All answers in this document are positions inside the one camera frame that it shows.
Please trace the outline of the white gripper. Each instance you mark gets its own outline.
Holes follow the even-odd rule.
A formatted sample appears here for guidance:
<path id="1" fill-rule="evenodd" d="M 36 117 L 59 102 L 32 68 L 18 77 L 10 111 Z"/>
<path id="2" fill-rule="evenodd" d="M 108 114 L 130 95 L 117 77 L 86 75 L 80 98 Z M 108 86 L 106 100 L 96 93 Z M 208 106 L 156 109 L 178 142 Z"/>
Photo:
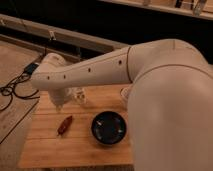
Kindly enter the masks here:
<path id="1" fill-rule="evenodd" d="M 69 101 L 74 101 L 77 104 L 84 104 L 86 102 L 85 91 L 82 87 L 53 90 L 49 91 L 48 94 L 57 111 L 60 111 L 63 105 Z"/>

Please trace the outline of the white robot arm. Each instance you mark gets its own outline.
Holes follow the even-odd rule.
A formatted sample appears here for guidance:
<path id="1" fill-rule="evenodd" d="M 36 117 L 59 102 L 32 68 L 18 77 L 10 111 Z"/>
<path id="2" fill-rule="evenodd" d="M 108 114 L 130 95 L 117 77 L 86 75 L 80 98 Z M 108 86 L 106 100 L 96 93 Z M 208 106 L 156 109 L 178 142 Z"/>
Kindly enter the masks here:
<path id="1" fill-rule="evenodd" d="M 32 85 L 55 105 L 73 87 L 130 84 L 135 171 L 213 171 L 213 64 L 193 45 L 161 39 L 67 65 L 50 53 Z"/>

